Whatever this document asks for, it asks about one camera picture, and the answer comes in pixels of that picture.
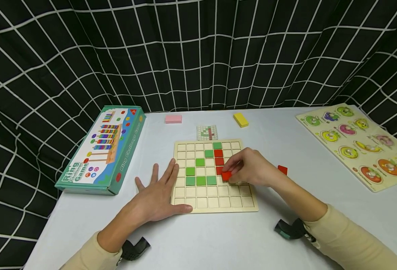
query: green tile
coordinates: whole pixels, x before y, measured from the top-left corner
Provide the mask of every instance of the green tile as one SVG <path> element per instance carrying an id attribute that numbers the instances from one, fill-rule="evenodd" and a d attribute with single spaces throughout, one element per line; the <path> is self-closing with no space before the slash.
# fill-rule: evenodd
<path id="1" fill-rule="evenodd" d="M 195 177 L 187 176 L 186 177 L 186 185 L 187 186 L 195 186 Z"/>
<path id="2" fill-rule="evenodd" d="M 186 175 L 187 176 L 195 176 L 195 168 L 194 167 L 186 168 Z"/>
<path id="3" fill-rule="evenodd" d="M 205 176 L 198 176 L 197 177 L 197 185 L 198 186 L 205 186 L 206 185 L 206 177 Z"/>
<path id="4" fill-rule="evenodd" d="M 195 159 L 195 166 L 196 167 L 204 167 L 205 159 Z"/>
<path id="5" fill-rule="evenodd" d="M 217 184 L 217 177 L 216 176 L 207 176 L 208 185 L 216 185 Z"/>
<path id="6" fill-rule="evenodd" d="M 223 146 L 221 145 L 221 142 L 214 142 L 214 149 L 222 149 Z"/>
<path id="7" fill-rule="evenodd" d="M 214 157 L 214 151 L 213 150 L 205 150 L 205 157 L 207 157 L 207 158 Z"/>

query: fabric backdrop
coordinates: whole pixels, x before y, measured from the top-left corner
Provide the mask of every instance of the fabric backdrop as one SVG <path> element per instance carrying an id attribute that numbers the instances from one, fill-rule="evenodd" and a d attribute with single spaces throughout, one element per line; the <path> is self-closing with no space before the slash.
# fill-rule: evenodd
<path id="1" fill-rule="evenodd" d="M 104 105 L 340 102 L 397 136 L 397 0 L 0 0 L 0 268 L 27 261 Z"/>

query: hand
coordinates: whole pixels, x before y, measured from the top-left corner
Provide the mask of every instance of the hand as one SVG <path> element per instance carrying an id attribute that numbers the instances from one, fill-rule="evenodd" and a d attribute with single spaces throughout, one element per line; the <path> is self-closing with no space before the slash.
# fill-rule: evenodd
<path id="1" fill-rule="evenodd" d="M 140 216 L 142 224 L 148 221 L 160 221 L 169 216 L 182 213 L 190 213 L 192 207 L 187 204 L 170 204 L 170 196 L 173 185 L 176 182 L 179 165 L 175 159 L 171 159 L 164 175 L 158 180 L 158 164 L 153 165 L 150 184 L 144 187 L 139 177 L 135 178 L 138 194 L 129 202 Z"/>
<path id="2" fill-rule="evenodd" d="M 290 181 L 289 177 L 275 168 L 259 151 L 249 147 L 230 157 L 223 171 L 232 172 L 230 183 L 245 181 L 253 185 L 274 188 L 281 182 Z"/>

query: beige sleeve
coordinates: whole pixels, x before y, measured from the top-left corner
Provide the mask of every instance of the beige sleeve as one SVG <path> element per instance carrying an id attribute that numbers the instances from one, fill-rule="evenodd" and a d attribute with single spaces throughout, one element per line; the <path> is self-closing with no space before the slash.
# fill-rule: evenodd
<path id="1" fill-rule="evenodd" d="M 344 269 L 397 270 L 397 256 L 364 228 L 328 205 L 315 222 L 304 222 L 313 245 Z"/>
<path id="2" fill-rule="evenodd" d="M 62 270 L 114 270 L 122 254 L 122 249 L 116 253 L 110 253 L 102 249 L 96 237 L 97 231 L 74 256 L 62 267 Z"/>

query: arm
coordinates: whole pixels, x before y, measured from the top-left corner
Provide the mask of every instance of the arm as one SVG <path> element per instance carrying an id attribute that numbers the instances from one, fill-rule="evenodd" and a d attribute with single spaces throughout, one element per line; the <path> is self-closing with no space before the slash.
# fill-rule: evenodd
<path id="1" fill-rule="evenodd" d="M 122 245 L 136 228 L 148 221 L 160 221 L 175 214 L 191 212 L 190 205 L 169 203 L 178 172 L 179 165 L 172 159 L 159 180 L 158 164 L 153 165 L 148 187 L 144 187 L 141 180 L 136 177 L 135 183 L 139 193 L 102 231 L 95 233 L 61 269 L 116 269 L 122 254 Z"/>
<path id="2" fill-rule="evenodd" d="M 386 245 L 301 188 L 258 151 L 245 148 L 227 161 L 223 171 L 232 171 L 232 183 L 273 188 L 316 238 L 313 245 L 344 269 L 397 270 L 397 256 Z"/>

